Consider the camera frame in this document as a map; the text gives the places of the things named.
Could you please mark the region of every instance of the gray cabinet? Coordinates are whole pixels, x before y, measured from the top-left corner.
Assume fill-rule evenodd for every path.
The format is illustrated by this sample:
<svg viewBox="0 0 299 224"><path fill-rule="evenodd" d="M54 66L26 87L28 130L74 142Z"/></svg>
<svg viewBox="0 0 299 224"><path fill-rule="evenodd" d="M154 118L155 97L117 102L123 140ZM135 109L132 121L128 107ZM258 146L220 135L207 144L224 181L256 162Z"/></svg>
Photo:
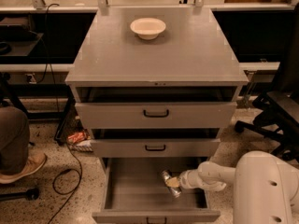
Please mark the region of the gray cabinet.
<svg viewBox="0 0 299 224"><path fill-rule="evenodd" d="M129 29L139 17L163 19L166 31L141 40ZM113 36L111 25L120 29ZM212 222L220 215L200 189L174 199L161 172L195 169L217 150L248 82L225 44L208 8L98 11L66 79L106 172L97 223Z"/></svg>

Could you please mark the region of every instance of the drawer handle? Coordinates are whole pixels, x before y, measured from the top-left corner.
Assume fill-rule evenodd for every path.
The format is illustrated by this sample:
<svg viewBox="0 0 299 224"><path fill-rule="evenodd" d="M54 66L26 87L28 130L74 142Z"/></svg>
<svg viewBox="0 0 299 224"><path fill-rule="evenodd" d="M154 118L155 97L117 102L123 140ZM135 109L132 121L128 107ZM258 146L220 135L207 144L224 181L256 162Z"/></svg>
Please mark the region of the drawer handle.
<svg viewBox="0 0 299 224"><path fill-rule="evenodd" d="M147 110L143 110L143 115L146 118L166 118L169 116L169 110L166 109L164 112L149 112Z"/></svg>
<svg viewBox="0 0 299 224"><path fill-rule="evenodd" d="M154 152L154 151L165 151L166 150L166 145L163 145L161 147L151 147L151 146L145 146L145 149L149 152Z"/></svg>
<svg viewBox="0 0 299 224"><path fill-rule="evenodd" d="M157 218L147 217L147 224L166 224L166 223L167 223L167 217L157 217Z"/></svg>

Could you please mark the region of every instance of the chair wheel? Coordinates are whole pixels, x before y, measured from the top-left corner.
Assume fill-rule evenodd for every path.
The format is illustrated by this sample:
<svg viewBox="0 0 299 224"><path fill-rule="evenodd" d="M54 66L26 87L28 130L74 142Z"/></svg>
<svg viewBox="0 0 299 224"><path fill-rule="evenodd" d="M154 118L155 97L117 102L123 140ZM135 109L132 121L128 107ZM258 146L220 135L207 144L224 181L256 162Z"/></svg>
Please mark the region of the chair wheel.
<svg viewBox="0 0 299 224"><path fill-rule="evenodd" d="M243 133L244 132L244 127L239 121L235 124L235 131L237 133Z"/></svg>
<svg viewBox="0 0 299 224"><path fill-rule="evenodd" d="M293 156L292 152L286 151L282 154L281 157L284 161L292 161L295 157Z"/></svg>

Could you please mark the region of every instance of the shoe sole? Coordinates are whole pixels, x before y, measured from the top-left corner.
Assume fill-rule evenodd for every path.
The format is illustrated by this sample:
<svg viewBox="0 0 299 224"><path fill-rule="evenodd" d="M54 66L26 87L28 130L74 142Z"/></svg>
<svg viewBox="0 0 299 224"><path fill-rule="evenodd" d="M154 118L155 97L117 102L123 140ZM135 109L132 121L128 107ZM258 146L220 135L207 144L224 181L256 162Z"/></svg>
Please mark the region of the shoe sole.
<svg viewBox="0 0 299 224"><path fill-rule="evenodd" d="M34 170L34 171L32 171L31 173L28 173L28 174L24 174L24 175L20 175L20 176L18 176L18 177L16 177L16 178L13 178L13 179L1 179L1 176L0 176L0 184L9 184L9 183L14 183L14 182L16 182L16 181L18 181L19 179L21 179L21 178L23 178L23 177L25 177L25 176L28 176L28 175L32 175L32 174L34 174L34 173L36 173L39 169L41 169L43 166L44 166L44 164L46 163L46 161L47 161L47 159L48 159L48 157L47 157L47 155L45 155L46 156L46 158L45 158L45 160Z"/></svg>

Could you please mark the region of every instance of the cabinet top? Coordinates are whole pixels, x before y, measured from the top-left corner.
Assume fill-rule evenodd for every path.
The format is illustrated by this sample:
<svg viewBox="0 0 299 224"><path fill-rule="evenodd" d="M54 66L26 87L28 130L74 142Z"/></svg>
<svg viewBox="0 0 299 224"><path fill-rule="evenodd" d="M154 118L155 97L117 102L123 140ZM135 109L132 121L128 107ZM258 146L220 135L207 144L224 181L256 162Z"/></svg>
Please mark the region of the cabinet top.
<svg viewBox="0 0 299 224"><path fill-rule="evenodd" d="M142 40L130 29L139 18L160 19L166 29L156 39ZM68 84L248 82L208 7L100 8L74 65Z"/></svg>

